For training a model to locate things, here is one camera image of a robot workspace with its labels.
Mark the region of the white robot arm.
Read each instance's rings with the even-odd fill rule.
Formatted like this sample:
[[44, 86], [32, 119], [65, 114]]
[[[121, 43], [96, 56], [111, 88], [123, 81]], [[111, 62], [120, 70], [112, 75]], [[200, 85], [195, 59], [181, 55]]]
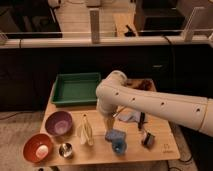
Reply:
[[152, 114], [213, 137], [213, 99], [126, 87], [127, 76], [112, 71], [96, 88], [97, 110], [112, 116], [118, 106]]

